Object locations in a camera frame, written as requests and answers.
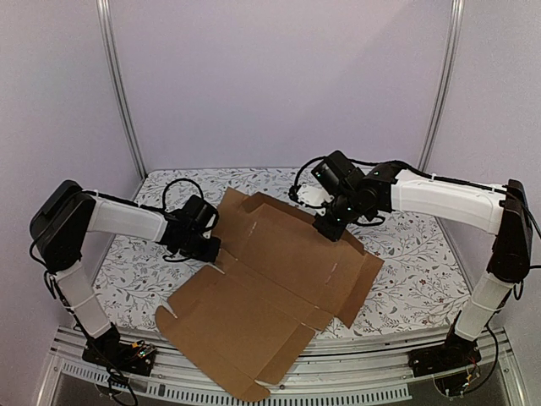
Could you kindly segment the brown cardboard box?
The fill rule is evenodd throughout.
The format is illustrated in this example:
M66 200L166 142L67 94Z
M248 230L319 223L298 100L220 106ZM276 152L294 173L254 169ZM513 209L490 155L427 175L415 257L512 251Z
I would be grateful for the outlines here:
M216 262L156 310L161 335L233 397L267 398L314 335L351 326L383 265L350 233L332 242L271 196L227 189Z

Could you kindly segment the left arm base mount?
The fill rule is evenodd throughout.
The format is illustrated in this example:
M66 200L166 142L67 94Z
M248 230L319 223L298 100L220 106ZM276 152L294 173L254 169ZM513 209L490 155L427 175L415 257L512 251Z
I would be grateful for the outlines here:
M115 326L98 338L89 337L82 359L104 367L115 367L121 372L150 376L156 359L156 347L144 340L122 343Z

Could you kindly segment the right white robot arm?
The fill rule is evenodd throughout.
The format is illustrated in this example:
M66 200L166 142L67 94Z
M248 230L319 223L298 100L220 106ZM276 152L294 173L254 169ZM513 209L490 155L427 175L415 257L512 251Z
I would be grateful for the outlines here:
M443 368L456 368L470 353L468 342L478 338L531 269L534 222L522 184L514 179L475 184L421 173L400 161L378 163L364 173L341 151L320 158L311 173L318 186L291 191L316 211L314 226L331 241L340 239L347 225L360 218L371 222L383 211L439 217L495 236L487 271L457 316L454 337L437 351Z

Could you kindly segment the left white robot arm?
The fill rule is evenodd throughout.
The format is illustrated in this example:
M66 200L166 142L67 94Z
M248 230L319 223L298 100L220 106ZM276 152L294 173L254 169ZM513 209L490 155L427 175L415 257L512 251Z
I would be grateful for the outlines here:
M92 351L108 367L126 358L125 348L110 334L117 332L96 297L82 262L82 247L90 233L123 235L154 242L167 249L167 262L196 260L212 263L221 246L211 236L218 210L198 192L173 211L165 206L133 201L85 190L73 180L63 181L30 221L30 258L44 268L51 296L94 339Z

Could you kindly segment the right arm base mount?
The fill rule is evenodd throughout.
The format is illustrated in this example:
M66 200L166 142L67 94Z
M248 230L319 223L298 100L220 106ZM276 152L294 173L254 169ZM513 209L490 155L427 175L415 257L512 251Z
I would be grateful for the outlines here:
M468 341L448 333L442 344L414 349L407 353L408 366L415 377L437 375L436 389L446 397L465 394L474 377L478 377L481 353L477 341Z

